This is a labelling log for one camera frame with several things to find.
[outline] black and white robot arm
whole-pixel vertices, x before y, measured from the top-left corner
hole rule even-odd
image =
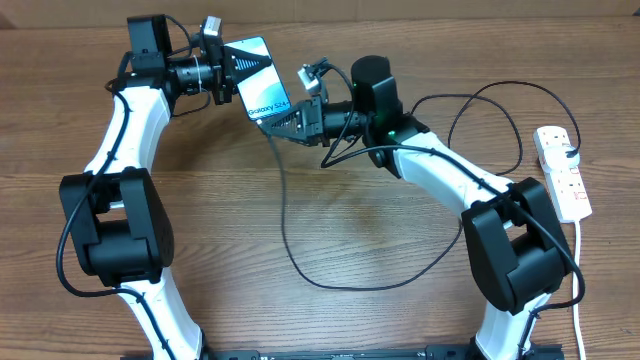
[[[205,336],[189,316],[171,274],[173,232],[150,172],[176,99],[211,91],[216,104],[230,102],[237,85],[234,61],[246,54],[225,47],[220,19],[208,17],[191,39],[194,47],[200,47],[201,56],[170,61],[171,47],[163,16],[128,21],[132,72],[120,73],[112,85],[126,104],[119,96],[114,97],[114,114],[102,146],[83,174],[63,178],[60,198],[67,219],[78,201],[82,202],[71,233],[83,271],[97,275],[107,287],[133,290],[146,300],[150,312],[135,296],[119,294],[147,335],[153,359],[209,359],[212,353]],[[258,121],[263,132],[308,146],[326,146],[331,139],[346,133],[363,135],[370,148],[397,145],[437,150],[526,207],[566,246],[542,185],[533,179],[514,184],[480,169],[448,149],[413,116],[402,113],[385,58],[369,56],[354,64],[354,104],[328,103],[326,87],[320,79],[326,73],[324,63],[306,66],[299,72],[312,98],[288,112]],[[355,111],[349,119],[351,106]],[[113,149],[123,126],[125,107],[130,109],[129,121],[115,157],[90,196],[82,199],[80,194],[87,190]],[[461,218],[472,273],[488,299],[483,324],[471,347],[479,358],[518,358],[518,344],[530,311],[547,302],[569,273],[554,244],[531,228],[510,242],[505,229],[526,223],[508,210],[504,199],[479,186],[442,157],[399,147],[370,156],[376,166],[386,167],[396,177],[422,187]],[[124,207],[127,219],[98,220],[97,214],[117,207]],[[522,350],[531,346],[528,337],[529,334]]]

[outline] wooden table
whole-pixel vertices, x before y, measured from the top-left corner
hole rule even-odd
[[[292,101],[304,97],[297,69],[324,55],[347,70],[361,56],[388,56],[406,108],[426,94],[468,93],[503,79],[533,81],[559,94],[580,123],[580,167],[594,209],[583,223],[581,259],[587,353],[640,358],[638,18],[230,25],[224,31],[226,41],[267,39]],[[102,85],[115,75],[128,41],[125,28],[0,31],[2,359],[117,359],[149,349],[120,299],[75,298],[54,269],[64,223],[58,184],[63,175],[81,172],[102,141],[113,108]],[[338,78],[328,79],[332,100],[345,98]],[[566,114],[535,89],[505,86],[486,96],[511,112],[524,139],[524,162],[511,178],[542,180],[531,136],[550,124],[573,136]],[[178,110],[201,101],[181,99]],[[434,100],[418,116],[446,139],[462,103]],[[483,103],[462,118],[453,143],[490,171],[516,160],[508,123]],[[279,146],[289,180],[288,232],[311,278],[390,284],[418,272],[451,241],[454,216],[368,158],[320,170],[324,149]],[[275,161],[238,98],[173,120],[153,177],[175,232],[176,281],[216,349],[466,343],[482,321],[485,300],[471,277],[464,241],[400,289],[349,293],[305,283],[282,246]],[[572,244],[573,227],[565,230]],[[72,283],[101,288],[80,271],[70,246],[66,258]],[[554,300],[568,299],[569,292],[567,278]],[[568,358],[576,357],[569,311],[544,314],[533,338],[561,343]]]

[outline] power strip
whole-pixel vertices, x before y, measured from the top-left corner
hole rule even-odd
[[[533,134],[533,141],[560,222],[573,223],[591,215],[591,203],[578,170],[580,154],[567,157],[567,151],[574,149],[567,130],[544,126]]]

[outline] power outlet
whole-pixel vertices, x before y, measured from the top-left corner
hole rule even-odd
[[[574,149],[567,130],[544,126],[536,130],[533,140],[560,222],[572,223],[591,215],[591,203],[578,169],[580,155],[574,158],[566,155]]]

